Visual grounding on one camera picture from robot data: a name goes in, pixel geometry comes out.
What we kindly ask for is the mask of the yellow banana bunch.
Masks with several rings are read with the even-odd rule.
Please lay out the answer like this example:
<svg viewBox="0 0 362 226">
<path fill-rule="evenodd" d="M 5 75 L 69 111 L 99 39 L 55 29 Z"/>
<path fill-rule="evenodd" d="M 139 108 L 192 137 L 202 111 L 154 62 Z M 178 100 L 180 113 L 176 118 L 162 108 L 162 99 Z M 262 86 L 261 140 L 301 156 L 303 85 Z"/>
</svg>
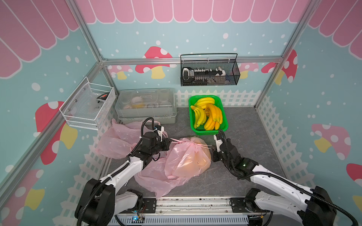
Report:
<svg viewBox="0 0 362 226">
<path fill-rule="evenodd" d="M 195 177 L 207 170 L 210 164 L 209 159 L 186 159 L 180 162 L 173 175 L 182 178 Z"/>
</svg>

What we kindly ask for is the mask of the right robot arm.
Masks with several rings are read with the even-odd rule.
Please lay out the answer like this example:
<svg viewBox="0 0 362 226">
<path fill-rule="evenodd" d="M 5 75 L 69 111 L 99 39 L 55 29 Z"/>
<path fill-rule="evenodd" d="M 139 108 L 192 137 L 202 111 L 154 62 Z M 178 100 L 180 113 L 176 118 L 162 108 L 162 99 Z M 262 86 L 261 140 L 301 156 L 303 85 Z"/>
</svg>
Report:
<svg viewBox="0 0 362 226">
<path fill-rule="evenodd" d="M 332 202 L 325 189 L 294 183 L 271 172 L 258 162 L 241 156 L 223 130 L 219 130 L 214 139 L 214 162 L 221 161 L 237 179 L 259 184 L 275 193 L 271 195 L 256 188 L 251 189 L 244 198 L 248 211 L 276 212 L 304 226 L 332 226 L 337 213 L 340 212 L 351 220 L 353 226 L 358 225 L 355 217 Z"/>
</svg>

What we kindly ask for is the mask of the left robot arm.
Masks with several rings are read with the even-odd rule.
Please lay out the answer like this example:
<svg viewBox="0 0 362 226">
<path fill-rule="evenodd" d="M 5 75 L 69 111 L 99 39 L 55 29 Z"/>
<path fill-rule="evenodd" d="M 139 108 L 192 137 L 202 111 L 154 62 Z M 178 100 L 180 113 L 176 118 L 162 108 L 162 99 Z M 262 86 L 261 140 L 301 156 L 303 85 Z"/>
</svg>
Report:
<svg viewBox="0 0 362 226">
<path fill-rule="evenodd" d="M 74 216 L 78 226 L 106 226 L 112 218 L 124 211 L 139 213 L 143 210 L 143 194 L 129 189 L 118 191 L 152 161 L 155 155 L 168 151 L 171 140 L 163 135 L 164 127 L 155 125 L 154 118 L 146 118 L 140 128 L 140 140 L 126 156 L 125 162 L 101 179 L 89 180 L 82 192 Z"/>
</svg>

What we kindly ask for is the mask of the pink plastic bag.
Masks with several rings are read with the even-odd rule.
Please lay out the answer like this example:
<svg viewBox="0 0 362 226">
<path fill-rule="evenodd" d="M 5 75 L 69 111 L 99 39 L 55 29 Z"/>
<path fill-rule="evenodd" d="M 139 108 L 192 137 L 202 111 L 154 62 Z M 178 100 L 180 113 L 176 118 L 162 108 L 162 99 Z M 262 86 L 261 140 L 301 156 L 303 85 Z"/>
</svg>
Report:
<svg viewBox="0 0 362 226">
<path fill-rule="evenodd" d="M 154 192 L 156 198 L 167 195 L 177 186 L 186 184 L 190 178 L 172 177 L 169 179 L 165 174 L 166 157 L 160 158 L 158 161 L 150 162 L 145 169 L 137 173 L 134 178 L 136 182 Z"/>
<path fill-rule="evenodd" d="M 209 159 L 211 163 L 210 146 L 198 137 L 172 139 L 171 146 L 165 167 L 165 174 L 169 179 L 176 177 L 173 172 L 186 159 Z"/>
</svg>

